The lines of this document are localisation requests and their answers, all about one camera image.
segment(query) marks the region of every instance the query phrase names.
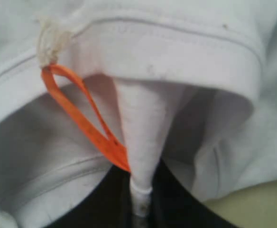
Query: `knot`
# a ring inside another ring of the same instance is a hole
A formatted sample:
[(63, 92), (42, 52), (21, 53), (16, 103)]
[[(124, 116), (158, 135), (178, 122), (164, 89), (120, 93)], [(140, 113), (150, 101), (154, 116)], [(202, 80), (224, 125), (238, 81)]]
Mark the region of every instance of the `knot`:
[(41, 31), (37, 41), (39, 66), (44, 68), (58, 61), (58, 54), (71, 40), (72, 33), (49, 18), (39, 18)]

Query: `orange ribbon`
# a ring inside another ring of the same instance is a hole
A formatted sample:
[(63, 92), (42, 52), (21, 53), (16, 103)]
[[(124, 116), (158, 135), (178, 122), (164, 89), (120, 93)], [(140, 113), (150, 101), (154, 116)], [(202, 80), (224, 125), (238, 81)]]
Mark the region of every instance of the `orange ribbon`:
[[(102, 135), (102, 133), (100, 133), (93, 126), (93, 124), (86, 119), (82, 112), (72, 102), (68, 100), (68, 98), (57, 86), (53, 74), (68, 78), (81, 90), (82, 93), (84, 93), (93, 110), (95, 111), (107, 137)], [(69, 114), (69, 116), (82, 130), (86, 137), (94, 144), (94, 146), (98, 150), (100, 150), (104, 154), (104, 156), (113, 164), (125, 171), (130, 172), (126, 148), (110, 131), (83, 80), (72, 70), (57, 64), (50, 64), (49, 66), (43, 68), (41, 76), (50, 95), (59, 103), (59, 105), (65, 110), (65, 112)]]

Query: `beige surface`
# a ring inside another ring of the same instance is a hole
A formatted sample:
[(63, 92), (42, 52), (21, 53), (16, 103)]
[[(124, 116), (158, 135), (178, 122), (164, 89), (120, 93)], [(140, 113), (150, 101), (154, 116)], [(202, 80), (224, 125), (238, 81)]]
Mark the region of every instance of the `beige surface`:
[(241, 228), (277, 228), (277, 181), (208, 201), (206, 206)]

